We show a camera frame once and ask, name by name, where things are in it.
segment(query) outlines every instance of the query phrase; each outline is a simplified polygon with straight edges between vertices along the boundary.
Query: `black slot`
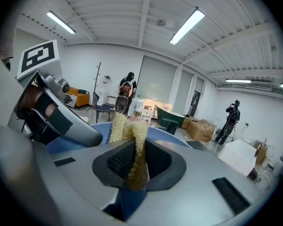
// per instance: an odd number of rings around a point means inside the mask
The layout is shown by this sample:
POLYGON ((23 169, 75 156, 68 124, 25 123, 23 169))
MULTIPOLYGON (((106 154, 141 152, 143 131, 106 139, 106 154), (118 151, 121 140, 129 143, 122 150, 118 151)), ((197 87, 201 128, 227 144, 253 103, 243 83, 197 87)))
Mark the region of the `black slot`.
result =
POLYGON ((60 167, 60 166, 69 164, 69 163, 74 162, 74 161, 75 161, 75 159, 73 159, 72 157, 68 157, 68 158, 65 158, 65 159, 62 159, 62 160, 54 161, 54 163, 57 167, 60 167))
POLYGON ((250 204, 238 190, 226 179, 217 178, 212 181, 235 215, 247 209, 250 204))

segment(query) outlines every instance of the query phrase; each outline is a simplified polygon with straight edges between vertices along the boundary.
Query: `orange sofa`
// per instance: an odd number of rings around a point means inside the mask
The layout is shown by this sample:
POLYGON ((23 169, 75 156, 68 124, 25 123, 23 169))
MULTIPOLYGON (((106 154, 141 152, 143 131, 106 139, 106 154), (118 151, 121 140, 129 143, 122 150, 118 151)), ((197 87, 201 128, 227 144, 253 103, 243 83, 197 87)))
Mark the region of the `orange sofa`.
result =
POLYGON ((69 91, 66 92, 66 94, 77 96, 75 105, 78 107, 89 104, 90 95, 89 94, 79 94, 79 89, 70 87, 69 91))

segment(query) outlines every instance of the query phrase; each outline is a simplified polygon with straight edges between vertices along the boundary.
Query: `coat rack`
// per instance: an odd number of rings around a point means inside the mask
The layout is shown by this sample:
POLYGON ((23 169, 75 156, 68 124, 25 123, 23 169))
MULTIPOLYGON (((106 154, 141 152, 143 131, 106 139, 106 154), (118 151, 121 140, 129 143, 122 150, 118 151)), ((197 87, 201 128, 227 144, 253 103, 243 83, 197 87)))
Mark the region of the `coat rack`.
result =
MULTIPOLYGON (((98 72, 97 72, 97 74, 96 74, 96 78, 94 78, 94 79, 95 79, 94 90, 93 90, 94 92, 95 92, 95 88, 98 87, 98 85, 96 85, 96 83, 98 82, 98 76, 100 75, 100 73, 99 73, 99 71, 100 71, 100 65, 97 66, 98 72)), ((89 111, 91 106, 92 106, 92 108, 94 108, 93 100, 92 100, 92 105, 88 106, 88 108, 86 109, 86 111, 89 111)))

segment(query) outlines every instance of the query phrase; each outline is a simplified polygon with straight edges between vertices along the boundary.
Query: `white box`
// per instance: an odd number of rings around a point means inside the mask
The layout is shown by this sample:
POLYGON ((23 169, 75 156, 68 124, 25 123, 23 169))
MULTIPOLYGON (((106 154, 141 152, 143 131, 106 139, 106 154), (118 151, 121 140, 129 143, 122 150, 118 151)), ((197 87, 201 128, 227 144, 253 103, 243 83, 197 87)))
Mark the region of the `white box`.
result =
POLYGON ((255 153, 254 147, 236 140, 226 143, 217 157, 247 177, 255 167, 255 153))

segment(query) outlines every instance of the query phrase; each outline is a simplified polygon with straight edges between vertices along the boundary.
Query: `ceiling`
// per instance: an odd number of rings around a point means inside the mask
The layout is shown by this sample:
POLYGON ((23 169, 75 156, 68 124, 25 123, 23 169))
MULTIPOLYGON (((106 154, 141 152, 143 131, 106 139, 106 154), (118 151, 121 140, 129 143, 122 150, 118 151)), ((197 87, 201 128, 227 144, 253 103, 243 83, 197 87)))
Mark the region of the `ceiling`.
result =
POLYGON ((39 23, 68 45, 117 44, 164 55, 220 87, 229 86, 228 78, 250 78, 279 92, 283 82, 281 30, 261 0, 27 0, 21 19, 39 23), (171 45, 196 6, 205 18, 171 45), (47 17, 50 10, 76 34, 47 17), (158 26, 158 20, 165 25, 158 26))

